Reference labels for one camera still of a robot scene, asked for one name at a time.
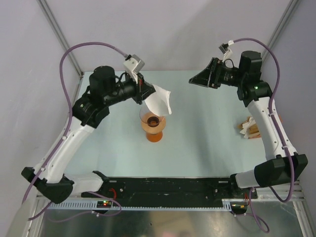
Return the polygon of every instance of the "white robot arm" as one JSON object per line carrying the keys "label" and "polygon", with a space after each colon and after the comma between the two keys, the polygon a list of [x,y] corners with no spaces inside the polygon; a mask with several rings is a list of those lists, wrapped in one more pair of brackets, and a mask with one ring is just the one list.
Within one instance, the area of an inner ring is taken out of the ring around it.
{"label": "white robot arm", "polygon": [[[22,175],[54,203],[63,202],[69,195],[83,192],[96,192],[107,177],[101,172],[93,171],[85,175],[65,175],[64,171],[82,142],[97,128],[106,117],[109,107],[128,98],[141,104],[143,100],[155,93],[155,88],[144,81],[139,71],[144,62],[136,55],[128,56],[124,63],[125,81],[116,82],[115,71],[108,66],[101,66],[90,76],[90,86],[73,106],[71,126],[64,136],[67,126],[48,151],[46,156],[34,168],[25,167]],[[62,143],[56,149],[48,163],[44,165],[48,155],[56,148],[62,138]]]}
{"label": "white robot arm", "polygon": [[[226,53],[231,53],[228,46],[229,44],[223,44],[220,47],[224,56]],[[294,179],[296,180],[308,161],[305,155],[297,154],[285,134],[274,100],[271,110],[269,109],[272,91],[268,83],[260,79],[262,65],[260,53],[243,52],[238,68],[234,65],[231,68],[227,67],[226,61],[227,59],[212,58],[206,69],[191,78],[189,83],[215,89],[219,88],[221,84],[236,86],[239,100],[244,102],[258,125],[267,161],[257,165],[253,170],[231,175],[236,190],[289,183],[291,168],[288,157],[292,158]],[[284,142],[281,142],[280,134],[284,138],[285,145]]]}

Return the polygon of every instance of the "metal frame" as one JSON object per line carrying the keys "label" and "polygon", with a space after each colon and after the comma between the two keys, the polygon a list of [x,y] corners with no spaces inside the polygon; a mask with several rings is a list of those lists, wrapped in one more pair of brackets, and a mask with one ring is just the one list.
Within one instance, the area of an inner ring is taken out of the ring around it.
{"label": "metal frame", "polygon": [[[275,190],[281,197],[285,197],[288,193],[289,185],[277,185]],[[257,189],[258,199],[253,199],[253,202],[270,202],[277,201],[275,195],[269,188]],[[61,204],[52,204],[49,209],[58,209],[58,210],[91,210],[96,206],[98,200],[103,200],[101,198],[82,198],[82,197],[71,197],[70,199],[64,201]],[[223,208],[175,208],[175,211],[231,211],[230,201],[244,201],[243,199],[223,199]],[[312,217],[307,208],[306,200],[302,192],[301,185],[299,181],[295,182],[295,188],[293,192],[293,199],[291,202],[294,205],[296,215],[301,227],[303,236],[311,237],[316,236],[315,226],[312,220]],[[42,208],[44,208],[48,203],[48,200],[39,195],[37,197],[37,204],[34,205],[33,212],[38,213]],[[169,208],[124,208],[124,210],[129,211],[168,211]],[[40,233],[40,227],[42,223],[43,215],[32,221],[29,228],[28,235],[24,237],[37,237]]]}
{"label": "metal frame", "polygon": [[315,226],[307,208],[306,202],[293,202],[294,209],[304,237],[316,236]]}
{"label": "metal frame", "polygon": [[[277,43],[278,39],[280,38],[281,34],[283,33],[284,29],[286,28],[287,24],[291,20],[294,12],[296,11],[298,5],[301,3],[302,0],[291,0],[288,4],[285,12],[281,16],[279,23],[276,26],[276,29],[273,31],[271,38],[267,46],[269,48],[273,48]],[[262,53],[262,60],[265,62],[269,56],[268,51],[265,49]]]}
{"label": "metal frame", "polygon": [[[42,9],[48,23],[50,24],[53,32],[56,35],[56,38],[58,39],[58,41],[60,42],[60,45],[62,46],[63,50],[66,52],[67,49],[69,49],[69,44],[62,32],[62,30],[60,29],[52,11],[50,10],[47,1],[46,0],[37,0],[39,3],[40,8]],[[69,53],[69,60],[72,64],[72,66],[74,67],[74,69],[76,70],[76,72],[78,73],[78,75],[81,77],[82,76],[82,70],[80,69],[80,66],[77,62],[77,60],[75,59],[73,53]]]}

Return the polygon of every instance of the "white wall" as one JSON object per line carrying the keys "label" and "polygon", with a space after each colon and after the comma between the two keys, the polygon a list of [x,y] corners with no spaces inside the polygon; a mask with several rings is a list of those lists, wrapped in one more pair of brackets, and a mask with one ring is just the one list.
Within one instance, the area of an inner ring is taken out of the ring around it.
{"label": "white wall", "polygon": [[[84,41],[114,44],[145,61],[144,70],[204,69],[218,46],[253,37],[267,43],[290,0],[48,0],[70,45]],[[258,45],[255,50],[262,51]],[[233,50],[239,61],[246,43]],[[84,71],[96,65],[123,70],[116,52],[78,49]]]}
{"label": "white wall", "polygon": [[[276,106],[283,126],[309,164],[301,175],[304,194],[316,221],[316,1],[303,0],[274,48],[280,63],[281,81]],[[263,79],[272,84],[276,67],[269,57]]]}
{"label": "white wall", "polygon": [[[34,166],[60,133],[67,105],[59,80],[63,50],[35,0],[0,3],[0,236],[20,207]],[[78,77],[65,63],[70,94]]]}

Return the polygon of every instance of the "black mounting plate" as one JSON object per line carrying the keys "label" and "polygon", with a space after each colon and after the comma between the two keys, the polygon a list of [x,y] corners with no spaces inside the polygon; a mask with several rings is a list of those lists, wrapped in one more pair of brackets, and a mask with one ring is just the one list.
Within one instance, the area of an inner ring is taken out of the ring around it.
{"label": "black mounting plate", "polygon": [[[231,179],[227,178],[130,178],[109,177],[98,191],[112,198],[114,189],[117,201],[124,207],[198,208],[223,207],[222,199],[244,199],[249,189],[233,195]],[[82,193],[83,198],[94,198]]]}

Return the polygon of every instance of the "purple cable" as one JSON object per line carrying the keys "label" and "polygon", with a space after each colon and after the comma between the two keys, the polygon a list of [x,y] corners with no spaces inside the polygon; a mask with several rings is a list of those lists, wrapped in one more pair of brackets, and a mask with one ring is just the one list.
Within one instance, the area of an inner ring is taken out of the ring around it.
{"label": "purple cable", "polygon": [[[245,216],[245,215],[246,215],[246,216],[252,216],[252,217],[255,219],[257,225],[259,226],[259,228],[260,228],[264,233],[268,234],[268,233],[270,232],[270,228],[269,228],[267,222],[265,222],[260,216],[257,216],[256,214],[254,214],[254,211],[253,211],[253,208],[252,208],[252,203],[251,203],[252,190],[253,190],[253,188],[251,188],[250,191],[249,191],[249,205],[250,205],[250,208],[251,208],[252,213],[235,214],[233,211],[231,211],[231,213],[232,213],[233,215],[236,215],[236,216]],[[262,222],[263,224],[265,224],[265,226],[267,227],[267,230],[263,229],[263,227],[261,226],[261,223],[260,223],[260,222]]]}
{"label": "purple cable", "polygon": [[285,200],[281,199],[281,197],[277,194],[277,192],[274,190],[273,187],[270,186],[270,189],[272,190],[272,192],[275,194],[276,198],[279,201],[281,201],[281,202],[288,202],[288,201],[290,201],[290,199],[292,197],[293,189],[294,189],[294,165],[293,165],[293,161],[292,161],[292,157],[291,157],[290,151],[286,147],[286,141],[285,141],[285,139],[283,137],[281,129],[280,129],[278,123],[277,123],[276,117],[273,114],[273,110],[272,110],[272,103],[273,103],[273,100],[274,100],[276,92],[277,92],[278,84],[280,82],[280,66],[278,64],[278,61],[277,61],[277,58],[276,58],[275,54],[264,43],[260,42],[257,39],[253,39],[253,38],[241,38],[241,39],[234,40],[235,43],[236,42],[240,42],[240,41],[254,41],[254,42],[262,45],[271,54],[271,56],[273,57],[273,59],[274,59],[274,61],[276,63],[276,71],[277,71],[276,86],[275,86],[275,89],[273,90],[272,96],[271,96],[271,98],[269,100],[269,113],[271,114],[271,119],[273,121],[273,124],[276,127],[276,131],[278,133],[278,136],[280,137],[282,145],[284,146],[284,151],[285,151],[285,153],[286,153],[286,155],[288,157],[288,160],[289,160],[290,170],[291,170],[291,182],[290,182],[290,190],[289,190],[288,195],[287,195]]}
{"label": "purple cable", "polygon": [[[120,214],[120,212],[122,211],[122,206],[121,206],[117,201],[115,201],[114,199],[108,198],[108,197],[105,197],[105,196],[102,196],[102,195],[97,194],[97,193],[95,193],[95,192],[88,192],[88,193],[91,193],[91,194],[96,195],[96,196],[98,196],[98,197],[100,197],[100,198],[104,198],[104,199],[107,199],[107,200],[109,200],[109,201],[112,201],[112,202],[114,202],[114,203],[119,207],[119,210],[118,210],[118,212],[116,212],[116,213],[113,213],[113,214],[101,214],[101,213],[97,213],[97,215],[99,215],[99,216],[116,216],[116,215]],[[84,214],[88,214],[88,213],[92,213],[92,214],[93,214],[93,212],[91,212],[91,211],[83,211],[83,212],[80,212],[80,213],[78,213],[78,214],[76,214],[76,215],[74,215],[74,216],[71,216],[71,217],[66,218],[66,219],[63,219],[63,220],[52,220],[52,219],[50,219],[50,218],[48,218],[48,220],[51,221],[51,222],[54,222],[54,223],[62,223],[62,222],[72,220],[72,219],[74,219],[74,218],[76,218],[76,217],[78,217],[78,216],[81,216],[81,215],[84,215]]]}
{"label": "purple cable", "polygon": [[[63,76],[63,63],[64,63],[64,60],[65,58],[67,57],[67,55],[73,51],[74,49],[76,48],[79,48],[79,47],[83,47],[83,46],[88,46],[88,45],[102,45],[102,46],[106,46],[106,47],[109,47],[109,48],[112,48],[114,49],[116,52],[120,53],[121,55],[124,56],[124,58],[126,58],[128,55],[124,52],[122,52],[120,49],[108,44],[108,43],[102,43],[102,42],[86,42],[86,43],[80,43],[80,44],[77,44],[71,48],[69,48],[65,53],[64,55],[62,56],[61,60],[60,60],[60,63],[59,63],[59,75],[60,75],[60,82],[61,82],[61,85],[63,87],[63,91],[64,91],[64,94],[65,94],[65,97],[66,97],[66,100],[67,100],[67,104],[68,104],[68,109],[69,109],[69,119],[68,119],[68,123],[67,123],[67,126],[66,126],[66,129],[65,129],[65,132],[63,134],[63,136],[66,136],[67,135],[67,132],[69,131],[69,128],[70,128],[70,125],[71,125],[71,122],[72,122],[72,117],[73,117],[73,110],[72,110],[72,104],[71,104],[71,101],[70,101],[70,98],[69,98],[69,95],[68,95],[68,92],[67,92],[67,89],[66,89],[66,86],[65,86],[65,81],[64,81],[64,76]],[[57,145],[54,147],[54,149],[51,151],[51,153],[48,155],[47,159],[44,161],[43,165],[41,166],[41,168],[45,168],[46,165],[48,164],[48,162],[50,161],[50,159],[52,158],[52,156],[54,155],[54,153],[57,151],[57,149],[60,147],[60,145],[62,144],[63,142],[63,139],[61,138]],[[37,172],[37,174],[34,176],[33,180],[30,182],[27,190],[25,191],[25,194],[23,196],[23,200],[22,200],[22,204],[25,202],[26,198],[28,197],[30,191],[31,191],[31,188],[33,186],[33,184],[35,183],[35,181],[37,180],[37,178],[40,176],[41,174],[41,169]]]}

